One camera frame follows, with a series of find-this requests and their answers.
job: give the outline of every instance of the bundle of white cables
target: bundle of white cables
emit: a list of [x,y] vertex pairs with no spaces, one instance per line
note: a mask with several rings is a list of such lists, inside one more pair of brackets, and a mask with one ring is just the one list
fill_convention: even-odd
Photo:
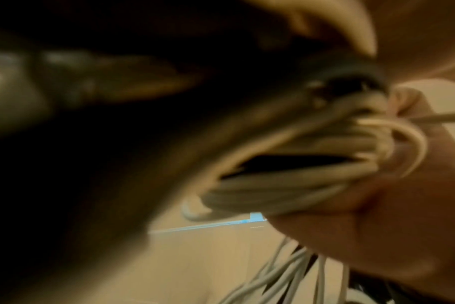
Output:
[[[266,151],[265,155],[322,155],[343,157],[345,161],[297,169],[234,174],[221,179],[216,188],[201,196],[202,204],[210,212],[192,213],[192,202],[188,200],[182,207],[184,217],[206,221],[249,212],[273,215],[308,210],[345,190],[353,182],[378,172],[380,165],[394,153],[393,131],[399,132],[412,143],[412,153],[406,155],[404,164],[399,168],[400,176],[410,174],[426,156],[426,136],[414,122],[389,117],[386,114],[387,107],[387,97],[379,91],[353,93],[329,102],[318,100],[315,109],[306,113],[305,121],[299,124],[301,135]],[[455,121],[455,114],[417,118],[415,121]],[[284,263],[275,265],[287,242],[287,239],[283,240],[272,259],[251,281],[233,290],[219,304],[246,303],[254,291],[276,279],[276,283],[255,302],[267,303],[292,281],[283,301],[283,304],[290,304],[313,252],[303,248]],[[324,298],[325,262],[326,257],[319,256],[316,304],[322,304]],[[344,303],[346,298],[349,282],[349,268],[346,265],[341,281],[338,304]]]

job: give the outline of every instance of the floor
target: floor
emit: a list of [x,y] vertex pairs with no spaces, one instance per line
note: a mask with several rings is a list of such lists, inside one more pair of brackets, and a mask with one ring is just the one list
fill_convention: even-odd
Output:
[[[455,84],[422,81],[409,86],[425,92],[438,112],[455,111]],[[449,126],[455,136],[455,125]],[[96,290],[85,304],[211,304],[253,276],[283,237],[258,215],[231,223],[201,225],[184,220],[179,206],[151,226],[148,251]],[[341,266],[327,265],[326,303],[334,303]],[[315,270],[304,280],[295,303],[310,303]]]

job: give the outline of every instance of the cable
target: cable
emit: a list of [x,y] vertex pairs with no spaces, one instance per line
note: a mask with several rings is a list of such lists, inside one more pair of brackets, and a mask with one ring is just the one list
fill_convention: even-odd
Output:
[[[428,142],[415,123],[455,122],[455,114],[401,119],[388,117],[387,98],[378,91],[352,93],[321,103],[310,109],[305,120],[296,122],[290,141],[266,151],[221,177],[214,189],[198,202],[211,211],[196,214],[185,202],[183,215],[191,220],[214,220],[240,213],[264,215],[308,210],[344,191],[353,182],[378,172],[380,165],[394,153],[393,131],[402,134],[413,146],[397,169],[400,177],[412,173],[424,160]],[[241,304],[255,290],[266,285],[257,303],[267,303],[283,288],[283,304],[291,304],[296,289],[309,269],[313,253],[302,248],[284,263],[275,266],[285,238],[271,260],[250,282],[238,286],[219,304]],[[315,303],[323,304],[325,263],[318,258],[319,272]],[[344,265],[337,304],[343,304],[348,291],[349,268]]]

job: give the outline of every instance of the hand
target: hand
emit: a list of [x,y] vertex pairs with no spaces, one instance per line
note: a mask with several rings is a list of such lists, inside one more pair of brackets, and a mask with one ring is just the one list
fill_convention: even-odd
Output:
[[[400,116],[432,113],[412,89],[392,95]],[[282,233],[350,267],[455,301],[455,140],[424,128],[430,150],[413,174],[379,174],[309,212],[269,217]],[[399,163],[407,143],[386,164]]]

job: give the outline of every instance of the beige floor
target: beige floor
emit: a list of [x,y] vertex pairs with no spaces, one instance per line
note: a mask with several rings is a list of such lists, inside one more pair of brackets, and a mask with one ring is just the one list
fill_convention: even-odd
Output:
[[[409,84],[424,91],[438,112],[455,111],[455,84],[423,81]],[[455,136],[455,125],[449,126]],[[153,225],[166,229],[192,225],[179,206],[167,210]],[[281,240],[267,222],[221,226],[151,235],[149,250],[117,277],[106,282],[90,304],[210,304],[251,277]],[[327,266],[326,302],[334,303],[340,265]],[[295,303],[311,303],[315,271],[303,282]]]

